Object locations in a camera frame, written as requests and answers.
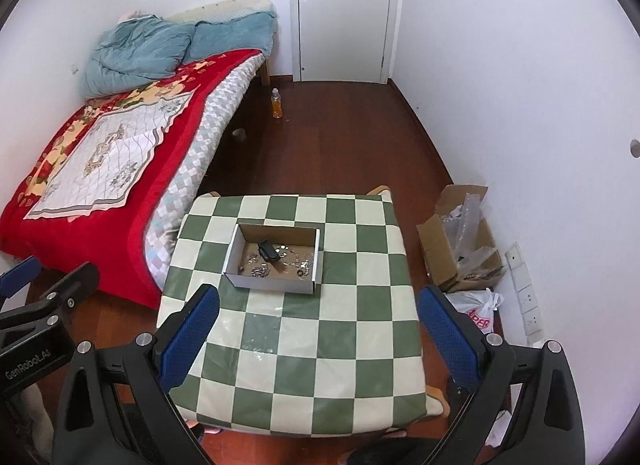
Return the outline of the black wristband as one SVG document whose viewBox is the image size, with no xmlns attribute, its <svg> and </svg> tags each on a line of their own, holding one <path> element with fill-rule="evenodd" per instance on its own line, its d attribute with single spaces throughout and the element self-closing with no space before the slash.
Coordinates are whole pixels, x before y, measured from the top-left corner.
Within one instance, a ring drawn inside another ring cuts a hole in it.
<svg viewBox="0 0 640 465">
<path fill-rule="evenodd" d="M 268 240 L 263 240 L 258 243 L 258 254 L 266 263 L 276 263 L 280 260 L 281 256 L 279 251 Z"/>
</svg>

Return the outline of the open cardboard jewelry box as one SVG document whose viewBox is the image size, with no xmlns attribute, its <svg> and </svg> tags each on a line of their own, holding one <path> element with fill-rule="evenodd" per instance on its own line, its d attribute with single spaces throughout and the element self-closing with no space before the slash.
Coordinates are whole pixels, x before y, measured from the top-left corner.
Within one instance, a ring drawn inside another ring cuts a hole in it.
<svg viewBox="0 0 640 465">
<path fill-rule="evenodd" d="M 314 295 L 321 231 L 298 226 L 235 225 L 222 275 L 237 289 Z"/>
</svg>

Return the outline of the white red plastic bag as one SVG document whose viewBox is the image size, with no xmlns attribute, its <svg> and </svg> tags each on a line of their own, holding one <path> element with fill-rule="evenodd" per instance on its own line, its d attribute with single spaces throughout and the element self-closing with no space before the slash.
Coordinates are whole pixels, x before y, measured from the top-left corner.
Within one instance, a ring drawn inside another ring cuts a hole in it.
<svg viewBox="0 0 640 465">
<path fill-rule="evenodd" d="M 469 317 L 483 334 L 495 332 L 495 312 L 503 303 L 503 295 L 491 289 L 462 291 L 446 295 L 462 315 Z"/>
</svg>

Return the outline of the white power strip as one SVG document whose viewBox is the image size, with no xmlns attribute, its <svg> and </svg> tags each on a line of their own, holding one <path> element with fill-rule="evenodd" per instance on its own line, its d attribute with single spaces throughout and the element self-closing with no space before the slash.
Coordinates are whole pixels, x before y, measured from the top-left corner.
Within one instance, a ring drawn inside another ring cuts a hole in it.
<svg viewBox="0 0 640 465">
<path fill-rule="evenodd" d="M 513 243 L 504 254 L 512 284 L 520 307 L 524 333 L 529 346 L 540 348 L 546 339 L 544 323 L 539 309 L 532 278 L 518 243 Z"/>
</svg>

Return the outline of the brown cardboard box on floor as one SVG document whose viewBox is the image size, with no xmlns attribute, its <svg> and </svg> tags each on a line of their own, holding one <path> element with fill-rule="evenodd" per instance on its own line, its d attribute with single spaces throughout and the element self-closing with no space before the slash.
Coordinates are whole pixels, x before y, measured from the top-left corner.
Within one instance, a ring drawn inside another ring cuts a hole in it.
<svg viewBox="0 0 640 465">
<path fill-rule="evenodd" d="M 427 273 L 446 293 L 495 286 L 504 266 L 482 211 L 488 188 L 450 184 L 431 218 L 416 227 Z"/>
</svg>

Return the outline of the red patterned bedspread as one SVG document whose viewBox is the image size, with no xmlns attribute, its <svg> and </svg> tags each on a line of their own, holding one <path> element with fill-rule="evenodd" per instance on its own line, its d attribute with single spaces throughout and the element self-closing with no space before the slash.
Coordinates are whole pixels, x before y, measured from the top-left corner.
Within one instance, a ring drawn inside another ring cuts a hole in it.
<svg viewBox="0 0 640 465">
<path fill-rule="evenodd" d="M 81 107 L 2 210 L 2 253 L 93 263 L 99 291 L 157 308 L 182 219 L 265 61 L 228 51 Z"/>
</svg>

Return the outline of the clear bubble wrap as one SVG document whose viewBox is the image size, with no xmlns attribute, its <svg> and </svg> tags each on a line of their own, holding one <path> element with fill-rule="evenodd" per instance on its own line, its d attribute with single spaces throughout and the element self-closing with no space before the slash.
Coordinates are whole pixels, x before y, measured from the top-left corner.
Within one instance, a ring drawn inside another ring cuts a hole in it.
<svg viewBox="0 0 640 465">
<path fill-rule="evenodd" d="M 476 246 L 480 219 L 480 196 L 469 193 L 461 205 L 440 217 L 457 270 L 465 280 L 480 281 L 488 277 L 490 271 L 483 265 L 496 252 L 495 247 Z"/>
</svg>

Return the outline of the small cup under bed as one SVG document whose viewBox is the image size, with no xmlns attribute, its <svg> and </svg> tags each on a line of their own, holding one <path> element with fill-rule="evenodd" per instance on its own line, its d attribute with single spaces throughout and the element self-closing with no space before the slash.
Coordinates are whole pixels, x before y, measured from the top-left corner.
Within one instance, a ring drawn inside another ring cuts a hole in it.
<svg viewBox="0 0 640 465">
<path fill-rule="evenodd" d="M 232 136 L 238 141 L 244 141 L 246 138 L 246 132 L 243 128 L 238 128 L 232 131 Z"/>
</svg>

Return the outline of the orange drink bottle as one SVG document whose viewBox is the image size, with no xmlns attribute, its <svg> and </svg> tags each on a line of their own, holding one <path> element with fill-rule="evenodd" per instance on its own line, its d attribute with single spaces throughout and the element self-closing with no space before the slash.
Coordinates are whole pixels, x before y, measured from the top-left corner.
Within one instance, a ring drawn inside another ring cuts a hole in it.
<svg viewBox="0 0 640 465">
<path fill-rule="evenodd" d="M 271 106 L 272 106 L 272 116 L 277 119 L 282 118 L 283 117 L 282 96 L 278 88 L 273 88 L 271 90 Z"/>
</svg>

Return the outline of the teal blue duvet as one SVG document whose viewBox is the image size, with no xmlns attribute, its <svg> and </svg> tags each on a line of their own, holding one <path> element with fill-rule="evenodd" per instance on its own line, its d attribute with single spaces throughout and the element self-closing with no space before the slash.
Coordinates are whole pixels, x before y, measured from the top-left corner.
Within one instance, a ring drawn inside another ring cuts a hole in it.
<svg viewBox="0 0 640 465">
<path fill-rule="evenodd" d="M 229 51 L 271 54 L 277 14 L 250 12 L 228 21 L 176 23 L 150 14 L 118 23 L 104 32 L 89 55 L 79 81 L 80 95 L 103 98 L 174 76 L 189 64 Z"/>
</svg>

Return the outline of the white door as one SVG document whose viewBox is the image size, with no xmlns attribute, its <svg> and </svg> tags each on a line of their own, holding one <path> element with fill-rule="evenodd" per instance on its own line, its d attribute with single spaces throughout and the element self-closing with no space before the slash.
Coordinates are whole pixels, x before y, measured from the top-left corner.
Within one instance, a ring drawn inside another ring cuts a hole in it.
<svg viewBox="0 0 640 465">
<path fill-rule="evenodd" d="M 386 81 L 396 0 L 296 2 L 301 81 Z"/>
</svg>

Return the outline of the wall hole cover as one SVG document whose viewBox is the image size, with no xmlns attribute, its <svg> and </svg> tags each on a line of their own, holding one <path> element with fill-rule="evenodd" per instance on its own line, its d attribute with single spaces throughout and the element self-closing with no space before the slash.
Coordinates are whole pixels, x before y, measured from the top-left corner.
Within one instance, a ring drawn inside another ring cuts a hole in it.
<svg viewBox="0 0 640 465">
<path fill-rule="evenodd" d="M 640 158 L 640 141 L 633 139 L 630 142 L 629 151 L 633 158 Z"/>
</svg>

